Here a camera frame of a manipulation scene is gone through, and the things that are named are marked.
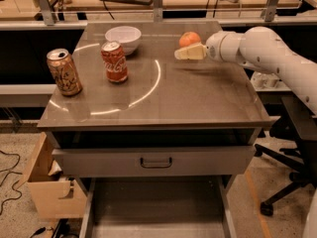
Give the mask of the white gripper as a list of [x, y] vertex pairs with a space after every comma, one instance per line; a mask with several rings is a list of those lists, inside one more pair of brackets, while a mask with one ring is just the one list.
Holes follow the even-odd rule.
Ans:
[[243, 63], [245, 59], [240, 52], [242, 34], [220, 31], [206, 41], [206, 47], [195, 43], [174, 52], [177, 60], [204, 60], [206, 55], [219, 62]]

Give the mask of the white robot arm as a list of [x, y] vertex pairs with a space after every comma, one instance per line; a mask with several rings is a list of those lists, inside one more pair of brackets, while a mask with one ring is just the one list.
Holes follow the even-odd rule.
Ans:
[[256, 155], [270, 156], [294, 169], [291, 184], [263, 201], [260, 212], [273, 215], [273, 204], [296, 189], [316, 183], [317, 63], [292, 51], [282, 38], [266, 27], [254, 27], [240, 34], [220, 31], [204, 44], [193, 43], [174, 52], [178, 60], [234, 62], [242, 67], [279, 77], [294, 93], [281, 99], [284, 114], [274, 124], [296, 143], [294, 150], [275, 152], [256, 145]]

